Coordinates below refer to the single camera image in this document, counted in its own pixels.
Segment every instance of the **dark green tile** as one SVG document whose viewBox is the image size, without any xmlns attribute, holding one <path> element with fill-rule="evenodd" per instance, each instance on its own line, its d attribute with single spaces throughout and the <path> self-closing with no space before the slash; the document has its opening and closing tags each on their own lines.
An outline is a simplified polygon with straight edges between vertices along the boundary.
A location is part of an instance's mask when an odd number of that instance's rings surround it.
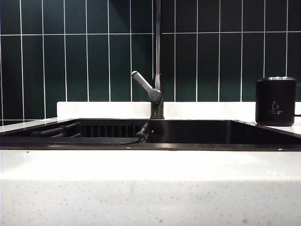
<svg viewBox="0 0 301 226">
<path fill-rule="evenodd" d="M 174 0 L 164 0 L 161 2 L 161 17 L 162 21 L 164 21 L 162 23 L 162 32 L 174 32 Z"/>
<path fill-rule="evenodd" d="M 152 38 L 151 35 L 132 35 L 132 68 L 138 71 L 149 84 L 152 80 Z M 147 94 L 136 82 L 133 83 L 133 101 L 148 101 Z"/>
<path fill-rule="evenodd" d="M 56 103 L 65 101 L 64 37 L 44 37 L 46 118 L 56 117 Z"/>
<path fill-rule="evenodd" d="M 244 0 L 244 31 L 263 31 L 264 0 Z"/>
<path fill-rule="evenodd" d="M 218 100 L 219 35 L 198 35 L 198 101 Z"/>
<path fill-rule="evenodd" d="M 151 32 L 152 0 L 132 0 L 132 33 Z"/>
<path fill-rule="evenodd" d="M 42 34 L 42 1 L 26 0 L 22 3 L 22 33 Z"/>
<path fill-rule="evenodd" d="M 44 33 L 64 33 L 64 8 L 62 0 L 43 0 Z"/>
<path fill-rule="evenodd" d="M 197 31 L 197 0 L 176 0 L 176 31 Z"/>
<path fill-rule="evenodd" d="M 23 118 L 20 36 L 1 37 L 3 118 Z"/>
<path fill-rule="evenodd" d="M 266 31 L 286 31 L 286 0 L 266 0 Z"/>
<path fill-rule="evenodd" d="M 161 73 L 164 101 L 174 101 L 174 35 L 162 35 Z"/>
<path fill-rule="evenodd" d="M 202 0 L 198 2 L 198 31 L 219 31 L 219 0 Z"/>
<path fill-rule="evenodd" d="M 256 81 L 263 78 L 263 33 L 244 33 L 242 101 L 256 101 Z"/>
<path fill-rule="evenodd" d="M 265 77 L 285 76 L 286 34 L 265 35 Z"/>
<path fill-rule="evenodd" d="M 23 37 L 23 80 L 25 119 L 44 118 L 42 36 Z"/>
<path fill-rule="evenodd" d="M 22 122 L 23 122 L 23 120 L 4 120 L 3 121 L 3 126 L 22 123 Z"/>
<path fill-rule="evenodd" d="M 66 33 L 86 33 L 85 0 L 65 0 Z"/>
<path fill-rule="evenodd" d="M 196 101 L 197 37 L 195 34 L 177 34 L 175 44 L 175 99 Z"/>
<path fill-rule="evenodd" d="M 301 83 L 301 33 L 288 34 L 287 76 Z M 296 100 L 301 101 L 301 86 L 297 86 Z"/>
<path fill-rule="evenodd" d="M 87 101 L 87 54 L 85 35 L 66 36 L 67 99 Z"/>
<path fill-rule="evenodd" d="M 240 101 L 241 34 L 221 34 L 220 101 Z"/>
<path fill-rule="evenodd" d="M 2 0 L 1 34 L 20 34 L 20 0 Z"/>
<path fill-rule="evenodd" d="M 0 120 L 2 120 L 2 119 L 3 119 L 3 117 L 2 117 L 2 88 L 1 88 L 1 81 L 0 81 Z"/>
<path fill-rule="evenodd" d="M 108 33 L 108 1 L 87 0 L 88 33 Z"/>
<path fill-rule="evenodd" d="M 109 101 L 108 36 L 89 35 L 89 100 Z"/>
<path fill-rule="evenodd" d="M 130 1 L 109 1 L 110 33 L 130 32 Z"/>
<path fill-rule="evenodd" d="M 289 0 L 288 2 L 288 30 L 301 31 L 301 1 Z"/>
<path fill-rule="evenodd" d="M 221 31 L 241 31 L 241 0 L 221 1 Z"/>
<path fill-rule="evenodd" d="M 110 35 L 111 101 L 131 100 L 130 36 Z"/>
</svg>

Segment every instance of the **faucet handle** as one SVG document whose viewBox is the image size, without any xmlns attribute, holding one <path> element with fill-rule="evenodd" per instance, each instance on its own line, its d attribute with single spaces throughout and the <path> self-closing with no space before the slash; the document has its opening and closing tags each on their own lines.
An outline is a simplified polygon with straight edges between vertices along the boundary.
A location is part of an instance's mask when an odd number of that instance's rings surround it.
<svg viewBox="0 0 301 226">
<path fill-rule="evenodd" d="M 162 100 L 162 92 L 159 89 L 154 89 L 138 71 L 132 72 L 132 78 L 135 79 L 147 92 L 150 102 L 158 104 Z"/>
</svg>

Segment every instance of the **logo on mug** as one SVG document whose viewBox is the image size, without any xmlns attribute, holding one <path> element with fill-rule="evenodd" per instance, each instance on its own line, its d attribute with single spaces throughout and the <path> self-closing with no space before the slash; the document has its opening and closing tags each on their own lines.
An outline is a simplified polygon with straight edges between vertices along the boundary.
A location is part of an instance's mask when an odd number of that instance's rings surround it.
<svg viewBox="0 0 301 226">
<path fill-rule="evenodd" d="M 271 114 L 281 114 L 283 110 L 279 110 L 279 105 L 276 103 L 276 100 L 273 100 L 271 110 L 268 110 L 269 113 Z"/>
</svg>

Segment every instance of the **stainless steel mug rim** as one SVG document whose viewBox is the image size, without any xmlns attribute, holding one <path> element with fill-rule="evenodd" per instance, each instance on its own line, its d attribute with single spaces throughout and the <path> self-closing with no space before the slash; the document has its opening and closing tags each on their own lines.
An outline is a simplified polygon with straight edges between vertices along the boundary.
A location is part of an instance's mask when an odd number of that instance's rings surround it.
<svg viewBox="0 0 301 226">
<path fill-rule="evenodd" d="M 287 81 L 287 80 L 296 81 L 294 77 L 268 77 L 268 78 L 259 79 L 258 81 Z"/>
</svg>

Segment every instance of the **white grout line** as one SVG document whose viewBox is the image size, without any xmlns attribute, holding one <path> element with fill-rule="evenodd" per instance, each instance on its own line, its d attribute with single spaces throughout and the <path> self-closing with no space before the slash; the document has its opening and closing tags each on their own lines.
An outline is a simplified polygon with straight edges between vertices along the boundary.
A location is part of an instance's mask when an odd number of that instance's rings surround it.
<svg viewBox="0 0 301 226">
<path fill-rule="evenodd" d="M 176 20 L 176 10 L 175 10 L 175 5 L 176 0 L 174 0 L 174 101 L 175 101 L 175 20 Z"/>
<path fill-rule="evenodd" d="M 89 102 L 89 60 L 88 60 L 88 21 L 87 21 L 87 0 L 86 4 L 86 60 L 87 60 L 87 100 Z"/>
<path fill-rule="evenodd" d="M 43 42 L 43 89 L 44 89 L 44 119 L 46 118 L 46 86 L 45 86 L 45 45 L 44 45 L 44 0 L 42 0 L 42 42 Z"/>
<path fill-rule="evenodd" d="M 132 65 L 132 1 L 130 0 L 130 60 L 131 60 L 131 72 L 133 70 Z M 132 76 L 130 76 L 131 80 L 131 102 L 133 101 L 133 79 Z"/>
<path fill-rule="evenodd" d="M 196 47 L 196 60 L 197 60 L 197 65 L 196 65 L 196 102 L 198 101 L 198 0 L 197 0 L 197 47 Z"/>
<path fill-rule="evenodd" d="M 266 13 L 266 0 L 264 0 L 264 16 L 263 16 L 263 77 L 265 77 L 265 13 Z"/>
<path fill-rule="evenodd" d="M 65 101 L 68 101 L 67 96 L 67 59 L 66 59 L 66 10 L 65 10 L 65 0 L 63 0 L 64 8 L 64 57 L 65 57 Z"/>
<path fill-rule="evenodd" d="M 218 98 L 220 101 L 220 80 L 221 80 L 221 0 L 219 1 L 219 25 L 218 25 Z"/>
<path fill-rule="evenodd" d="M 287 77 L 287 53 L 288 53 L 288 0 L 286 0 L 286 53 L 285 53 L 285 76 Z"/>
<path fill-rule="evenodd" d="M 3 124 L 3 86 L 2 86 L 2 51 L 1 51 L 1 37 L 0 37 L 0 87 L 1 87 L 1 120 Z"/>
<path fill-rule="evenodd" d="M 243 31 L 243 32 L 163 32 L 162 34 L 231 34 L 231 33 L 301 33 L 301 31 Z M 78 33 L 78 34 L 22 34 L 22 36 L 51 36 L 51 35 L 108 35 L 108 33 Z M 139 35 L 139 34 L 149 34 L 154 35 L 154 33 L 110 33 L 109 35 Z M 1 36 L 21 36 L 21 34 L 1 34 Z"/>
<path fill-rule="evenodd" d="M 154 1 L 151 0 L 151 78 L 154 78 Z"/>
<path fill-rule="evenodd" d="M 244 31 L 244 0 L 241 0 L 241 60 L 240 60 L 240 101 L 243 101 L 243 31 Z"/>
<path fill-rule="evenodd" d="M 22 4 L 20 0 L 20 34 L 21 34 L 21 74 L 22 74 L 22 108 L 23 108 L 23 121 L 25 120 L 24 113 L 24 70 L 23 70 L 23 39 L 22 39 Z"/>
<path fill-rule="evenodd" d="M 109 67 L 109 102 L 111 102 L 111 64 L 110 64 L 110 14 L 108 0 L 108 67 Z"/>
</svg>

